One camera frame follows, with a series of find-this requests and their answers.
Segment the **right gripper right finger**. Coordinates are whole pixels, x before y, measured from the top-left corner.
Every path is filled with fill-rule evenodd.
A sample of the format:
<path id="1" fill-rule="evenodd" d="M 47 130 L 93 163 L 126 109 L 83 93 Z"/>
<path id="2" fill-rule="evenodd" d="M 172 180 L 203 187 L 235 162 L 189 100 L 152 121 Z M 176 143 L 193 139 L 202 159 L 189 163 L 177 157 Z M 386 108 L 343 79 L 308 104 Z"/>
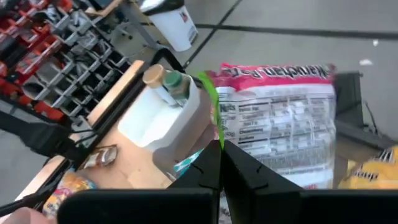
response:
<path id="1" fill-rule="evenodd" d="M 250 189 L 302 189 L 297 184 L 266 167 L 231 141 L 225 141 L 224 152 L 226 157 L 232 162 L 232 168 L 227 168 L 227 170 L 235 171 L 236 174 L 234 176 L 240 176 Z"/>

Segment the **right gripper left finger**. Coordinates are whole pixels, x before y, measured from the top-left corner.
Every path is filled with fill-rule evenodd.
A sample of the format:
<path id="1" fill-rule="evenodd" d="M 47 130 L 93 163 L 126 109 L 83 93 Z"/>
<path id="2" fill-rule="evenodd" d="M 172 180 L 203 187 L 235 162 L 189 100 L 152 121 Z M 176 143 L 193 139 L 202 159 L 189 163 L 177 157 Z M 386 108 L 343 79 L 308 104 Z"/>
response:
<path id="1" fill-rule="evenodd" d="M 188 169 L 169 187 L 220 189 L 222 150 L 219 140 L 212 140 Z"/>

